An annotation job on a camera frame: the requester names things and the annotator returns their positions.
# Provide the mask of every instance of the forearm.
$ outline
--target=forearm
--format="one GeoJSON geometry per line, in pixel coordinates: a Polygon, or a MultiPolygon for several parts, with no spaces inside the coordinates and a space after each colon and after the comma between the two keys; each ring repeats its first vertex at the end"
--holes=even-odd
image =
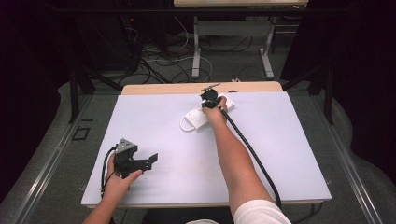
{"type": "Polygon", "coordinates": [[[247,149],[225,123],[212,124],[215,132],[219,163],[227,184],[230,207],[234,214],[242,204],[254,199],[272,202],[259,179],[247,149]]]}
{"type": "Polygon", "coordinates": [[[84,220],[84,224],[108,224],[110,222],[111,216],[117,205],[115,203],[109,203],[104,200],[99,202],[99,204],[91,211],[90,215],[84,220]]]}

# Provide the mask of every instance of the power strip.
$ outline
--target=power strip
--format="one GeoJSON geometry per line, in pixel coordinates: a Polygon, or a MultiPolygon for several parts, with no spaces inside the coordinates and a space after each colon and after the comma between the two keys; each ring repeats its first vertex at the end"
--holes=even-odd
{"type": "MultiPolygon", "coordinates": [[[[220,97],[220,96],[224,96],[224,97],[227,98],[226,105],[227,105],[227,109],[228,109],[229,111],[235,107],[235,102],[232,101],[229,97],[227,97],[227,96],[224,95],[224,94],[219,94],[219,97],[220,97]]],[[[201,127],[204,126],[205,124],[207,124],[206,115],[205,115],[204,112],[202,111],[202,106],[201,106],[201,105],[198,105],[198,106],[196,106],[193,110],[191,110],[189,113],[187,113],[187,114],[184,116],[184,118],[183,118],[183,119],[181,120],[181,122],[180,122],[180,128],[181,128],[183,131],[190,132],[190,131],[192,131],[192,130],[197,130],[197,129],[201,128],[201,127]],[[190,123],[190,125],[192,125],[193,128],[188,129],[188,130],[184,129],[184,128],[182,127],[182,125],[181,125],[181,124],[182,124],[182,121],[183,121],[184,119],[188,120],[189,123],[190,123]]]]}

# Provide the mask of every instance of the white sleeve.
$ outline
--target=white sleeve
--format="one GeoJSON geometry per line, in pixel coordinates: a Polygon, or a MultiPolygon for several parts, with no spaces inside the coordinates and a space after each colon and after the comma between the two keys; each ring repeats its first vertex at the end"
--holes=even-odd
{"type": "Polygon", "coordinates": [[[252,200],[243,203],[236,209],[233,220],[235,224],[290,224],[282,211],[274,203],[266,200],[252,200]]]}

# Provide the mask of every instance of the desk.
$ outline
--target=desk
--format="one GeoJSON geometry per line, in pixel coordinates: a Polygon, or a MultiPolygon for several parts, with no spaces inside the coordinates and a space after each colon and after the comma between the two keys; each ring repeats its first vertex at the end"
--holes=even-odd
{"type": "MultiPolygon", "coordinates": [[[[175,0],[176,7],[279,7],[303,6],[308,0],[175,0]]],[[[274,78],[274,72],[268,58],[274,35],[276,17],[269,21],[198,21],[194,17],[194,58],[192,62],[193,78],[199,77],[201,49],[199,35],[255,35],[265,36],[264,48],[260,49],[264,72],[268,79],[274,78]]]]}
{"type": "MultiPolygon", "coordinates": [[[[159,159],[131,186],[120,207],[225,206],[225,185],[210,126],[183,132],[178,124],[200,104],[209,84],[132,85],[124,88],[81,204],[94,207],[100,198],[103,160],[122,137],[139,145],[137,160],[158,153],[159,159]]],[[[222,83],[235,108],[230,116],[255,148],[272,177],[282,203],[319,203],[332,198],[290,98],[277,82],[222,83]]],[[[269,187],[260,168],[256,170],[269,187]]]]}

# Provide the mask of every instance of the finger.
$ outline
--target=finger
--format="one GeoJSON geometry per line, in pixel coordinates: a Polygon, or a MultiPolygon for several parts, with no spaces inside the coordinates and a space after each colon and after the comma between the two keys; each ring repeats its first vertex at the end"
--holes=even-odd
{"type": "Polygon", "coordinates": [[[209,108],[205,106],[205,107],[202,108],[202,112],[203,112],[204,114],[206,114],[206,111],[207,111],[208,109],[209,109],[209,108]]]}
{"type": "Polygon", "coordinates": [[[113,174],[114,172],[114,158],[115,158],[116,154],[113,153],[111,154],[110,158],[108,159],[107,162],[107,174],[113,174]]]}
{"type": "Polygon", "coordinates": [[[224,96],[220,96],[221,100],[219,105],[221,106],[221,108],[223,108],[226,112],[227,112],[227,97],[224,96]]]}
{"type": "Polygon", "coordinates": [[[135,171],[133,173],[130,173],[124,180],[127,180],[128,184],[131,185],[142,174],[143,174],[143,171],[137,170],[137,171],[135,171]]]}

